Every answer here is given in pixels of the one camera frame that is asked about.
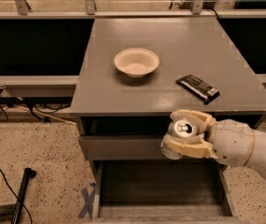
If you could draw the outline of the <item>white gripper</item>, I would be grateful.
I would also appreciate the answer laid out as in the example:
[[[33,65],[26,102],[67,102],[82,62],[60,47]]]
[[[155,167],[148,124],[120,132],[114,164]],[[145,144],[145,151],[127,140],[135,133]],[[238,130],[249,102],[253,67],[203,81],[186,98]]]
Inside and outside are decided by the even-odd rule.
[[[238,167],[246,165],[252,155],[255,134],[245,123],[232,119],[217,122],[210,114],[188,109],[178,109],[171,113],[170,118],[172,121],[192,120],[197,133],[210,132],[209,143],[202,134],[187,139],[166,134],[162,139],[162,154],[168,159],[181,159],[183,156],[211,158],[213,154],[218,163]]]

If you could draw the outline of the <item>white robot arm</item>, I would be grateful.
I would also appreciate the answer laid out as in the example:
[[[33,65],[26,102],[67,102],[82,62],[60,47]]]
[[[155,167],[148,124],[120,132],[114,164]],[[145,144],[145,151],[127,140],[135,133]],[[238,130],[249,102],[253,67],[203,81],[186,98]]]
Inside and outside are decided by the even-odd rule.
[[[165,157],[213,159],[230,167],[244,166],[266,180],[266,133],[233,119],[218,121],[194,110],[178,109],[170,119],[161,141]]]

